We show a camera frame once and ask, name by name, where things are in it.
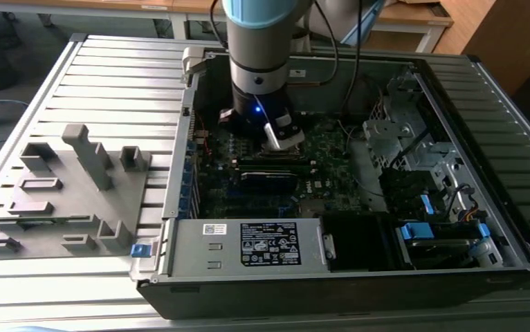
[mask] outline black cable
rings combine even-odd
[[[408,144],[408,146],[397,153],[397,155],[393,157],[389,165],[386,166],[386,168],[392,168],[393,164],[396,163],[396,161],[405,156],[405,154],[417,146],[417,144],[420,143],[420,141],[423,140],[424,136],[427,136],[427,134],[429,133],[429,129],[425,128],[423,130],[423,132],[419,134],[419,136],[415,137],[415,139],[412,140],[411,144]]]
[[[324,24],[326,25],[328,34],[330,35],[332,51],[334,53],[334,65],[332,68],[330,76],[328,79],[325,79],[324,81],[320,82],[320,85],[325,85],[325,84],[330,83],[332,79],[336,76],[336,72],[338,71],[338,47],[336,46],[334,34],[332,32],[330,23],[328,22],[326,15],[324,14],[324,11],[321,10],[318,2],[313,1],[313,5],[316,6],[316,10],[320,13],[321,20],[324,21]]]
[[[220,46],[222,47],[224,50],[228,49],[228,43],[222,41],[220,34],[217,32],[216,24],[213,22],[213,9],[216,8],[217,0],[213,0],[210,2],[209,6],[209,25],[210,25],[210,30],[213,31],[213,36],[216,36],[217,42],[220,43]]]
[[[357,72],[358,72],[358,53],[360,53],[360,15],[361,11],[364,10],[364,5],[361,3],[361,0],[357,0],[357,43],[356,47],[357,49],[354,50],[354,67],[353,67],[353,75],[350,78],[350,84],[348,85],[348,90],[345,94],[345,99],[342,99],[342,103],[340,104],[340,113],[341,115],[348,114],[348,109],[346,109],[346,104],[348,100],[350,99],[350,94],[353,92],[353,86],[354,82],[357,81]]]
[[[460,183],[456,187],[456,189],[453,189],[453,192],[451,193],[451,197],[449,197],[449,201],[447,202],[447,208],[443,211],[443,221],[447,221],[447,219],[449,218],[449,211],[451,211],[451,207],[453,206],[453,202],[456,200],[456,195],[457,192],[464,189],[465,187],[469,187],[469,184],[467,183]]]

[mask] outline metal bracket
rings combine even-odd
[[[196,67],[204,61],[204,48],[197,46],[186,47],[182,51],[182,72],[185,75],[193,74]]]

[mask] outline barcode sticker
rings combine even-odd
[[[289,77],[305,77],[305,70],[304,69],[292,69],[289,71]]]
[[[153,10],[166,10],[165,6],[141,6],[142,9],[153,9]]]
[[[225,235],[225,224],[224,223],[204,223],[202,224],[204,235]]]

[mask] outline gray plastic block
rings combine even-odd
[[[17,252],[21,245],[10,237],[0,238],[0,254]]]
[[[117,221],[114,231],[105,221],[99,222],[97,240],[102,242],[107,250],[122,250],[129,247],[132,234],[122,226],[121,220]]]
[[[11,202],[6,210],[10,214],[49,214],[51,211],[49,202]]]
[[[97,244],[87,234],[65,234],[59,243],[67,251],[82,252],[95,249]]]
[[[10,199],[10,202],[49,202],[53,209],[49,214],[9,216],[3,213],[3,216],[0,216],[0,238],[11,237],[21,245],[15,252],[0,252],[0,259],[126,255],[130,251],[129,246],[116,250],[116,246],[107,248],[97,240],[99,221],[105,221],[110,230],[120,228],[126,230],[126,234],[136,234],[148,172],[124,172],[118,160],[120,151],[107,151],[109,164],[114,167],[107,168],[106,173],[113,186],[110,190],[101,191],[90,181],[74,151],[55,153],[57,158],[46,163],[50,172],[35,174],[25,168],[21,179],[57,177],[63,184],[62,188],[25,191],[17,185]],[[149,162],[150,154],[148,152],[141,154]],[[86,234],[94,240],[97,247],[87,251],[66,250],[61,243],[62,236],[69,234]],[[117,236],[116,239],[106,239],[106,243],[110,246],[120,240]]]
[[[26,192],[59,190],[62,186],[58,178],[25,178],[18,183],[18,187]]]
[[[118,154],[121,166],[126,172],[145,172],[148,171],[148,161],[144,159],[138,147],[122,147]]]
[[[21,224],[17,220],[2,220],[0,221],[0,231],[1,232],[23,232],[25,229],[23,224]]]
[[[98,190],[111,187],[109,175],[105,172],[109,157],[99,143],[87,141],[87,128],[82,124],[66,124],[61,134],[63,143],[71,146],[78,162],[94,182]]]
[[[93,228],[97,229],[98,228],[98,223],[99,223],[99,219],[97,216],[91,215],[89,217],[74,217],[71,219],[66,220],[66,224],[71,227],[71,228]]]
[[[19,160],[31,172],[47,172],[46,162],[57,158],[46,143],[27,143],[19,156]]]

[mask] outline floor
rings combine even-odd
[[[149,19],[122,19],[110,17],[78,17],[53,15],[54,27],[43,28],[37,15],[17,13],[14,24],[22,40],[18,48],[6,51],[9,60],[19,72],[19,83],[0,91],[0,99],[29,102],[73,33],[117,35],[128,37],[156,37],[153,21]],[[214,40],[210,34],[201,33],[197,23],[190,24],[190,37]],[[17,104],[0,104],[0,140],[3,140],[19,119],[23,107]]]
[[[30,101],[73,33],[156,37],[154,25],[149,19],[109,17],[94,17],[94,19],[90,19],[90,17],[53,15],[54,27],[43,28],[37,15],[17,13],[15,17],[18,22],[14,26],[22,45],[7,51],[7,57],[13,64],[21,64],[21,66],[14,66],[21,78],[15,86],[0,91],[0,99]],[[201,33],[198,24],[190,24],[190,37],[213,40],[210,34]],[[530,80],[513,96],[513,99],[530,119]],[[21,114],[22,107],[19,105],[0,104],[0,140],[7,137]]]

